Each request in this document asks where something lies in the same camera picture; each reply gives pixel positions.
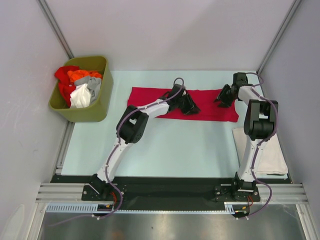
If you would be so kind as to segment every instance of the red towel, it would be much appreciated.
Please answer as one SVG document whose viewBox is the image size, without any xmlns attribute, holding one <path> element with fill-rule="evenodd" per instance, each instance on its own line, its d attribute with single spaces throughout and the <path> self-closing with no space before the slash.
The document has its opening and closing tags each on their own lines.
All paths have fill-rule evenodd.
<svg viewBox="0 0 320 240">
<path fill-rule="evenodd" d="M 79 70 L 78 66 L 62 66 L 54 74 L 54 76 L 60 80 L 58 83 L 59 91 L 69 108 L 71 106 L 70 94 L 76 89 L 76 87 L 72 82 L 70 82 L 67 72 L 76 70 Z"/>
<path fill-rule="evenodd" d="M 133 87 L 127 104 L 134 105 L 136 107 L 147 105 L 154 102 L 170 90 L 171 89 L 164 88 Z M 229 108 L 218 107 L 219 102 L 214 102 L 221 89 L 187 91 L 195 104 L 201 109 L 198 114 L 183 115 L 180 109 L 175 109 L 166 115 L 159 116 L 159 118 L 234 123 L 238 121 L 239 115 L 236 112 L 234 101 L 232 106 Z"/>
</svg>

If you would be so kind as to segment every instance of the white table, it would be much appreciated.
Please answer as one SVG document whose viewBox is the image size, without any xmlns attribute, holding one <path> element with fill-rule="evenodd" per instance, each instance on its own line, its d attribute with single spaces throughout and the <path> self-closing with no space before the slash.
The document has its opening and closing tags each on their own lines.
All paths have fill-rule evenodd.
<svg viewBox="0 0 320 240">
<path fill-rule="evenodd" d="M 107 116 L 102 122 L 75 124 L 61 174 L 92 175 L 97 172 L 112 150 L 116 125 L 127 107 L 132 87 L 171 88 L 175 78 L 182 77 L 188 90 L 221 89 L 225 84 L 232 84 L 235 72 L 112 71 L 114 84 Z M 252 84 L 258 83 L 258 78 L 251 74 L 248 80 Z M 239 114 L 237 123 L 150 120 L 142 139 L 129 150 L 116 175 L 234 177 L 239 161 L 232 128 L 243 126 L 247 111 L 243 102 L 236 101 L 235 107 Z"/>
</svg>

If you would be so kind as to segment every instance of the floor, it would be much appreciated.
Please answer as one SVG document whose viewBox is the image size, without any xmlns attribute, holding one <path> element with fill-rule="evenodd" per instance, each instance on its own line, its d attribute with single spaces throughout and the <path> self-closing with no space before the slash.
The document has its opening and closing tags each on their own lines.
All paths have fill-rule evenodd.
<svg viewBox="0 0 320 240">
<path fill-rule="evenodd" d="M 182 77 L 189 90 L 221 89 L 232 84 L 235 71 L 112 71 L 113 90 L 107 117 L 101 122 L 76 123 L 62 175 L 92 175 L 109 155 L 116 125 L 132 87 L 171 88 Z M 258 78 L 248 75 L 249 83 Z M 124 157 L 117 176 L 231 178 L 239 168 L 232 129 L 243 126 L 247 106 L 236 102 L 239 120 L 190 121 L 156 118 L 143 138 Z"/>
<path fill-rule="evenodd" d="M 267 210 L 249 220 L 221 214 L 117 213 L 99 221 L 89 216 L 48 226 L 74 216 L 72 213 L 46 213 L 38 240 L 306 239 L 295 205 L 269 205 Z"/>
</svg>

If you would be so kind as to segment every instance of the laundry basket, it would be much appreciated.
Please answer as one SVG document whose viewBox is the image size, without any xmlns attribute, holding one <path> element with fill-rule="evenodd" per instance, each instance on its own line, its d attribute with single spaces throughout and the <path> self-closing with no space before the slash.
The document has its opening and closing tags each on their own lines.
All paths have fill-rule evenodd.
<svg viewBox="0 0 320 240">
<path fill-rule="evenodd" d="M 84 108 L 69 108 L 61 96 L 58 82 L 52 92 L 50 108 L 64 116 L 70 122 L 100 122 L 107 116 L 113 79 L 109 70 L 108 60 L 103 56 L 75 57 L 67 61 L 65 66 L 78 66 L 87 71 L 98 71 L 102 74 L 102 83 L 96 101 Z"/>
</svg>

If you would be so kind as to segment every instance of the white wall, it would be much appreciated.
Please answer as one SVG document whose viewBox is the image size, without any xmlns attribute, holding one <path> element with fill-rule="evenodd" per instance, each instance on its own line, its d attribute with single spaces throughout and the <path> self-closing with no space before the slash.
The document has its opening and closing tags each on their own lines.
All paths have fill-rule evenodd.
<svg viewBox="0 0 320 240">
<path fill-rule="evenodd" d="M 20 204 L 25 230 L 39 185 L 53 171 L 66 121 L 48 101 L 67 57 L 35 0 L 1 1 L 0 32 L 1 236 Z"/>
<path fill-rule="evenodd" d="M 293 0 L 47 0 L 75 56 L 112 70 L 257 69 Z"/>
<path fill-rule="evenodd" d="M 279 102 L 279 138 L 320 223 L 320 1 L 305 0 L 266 65 L 264 91 Z"/>
</svg>

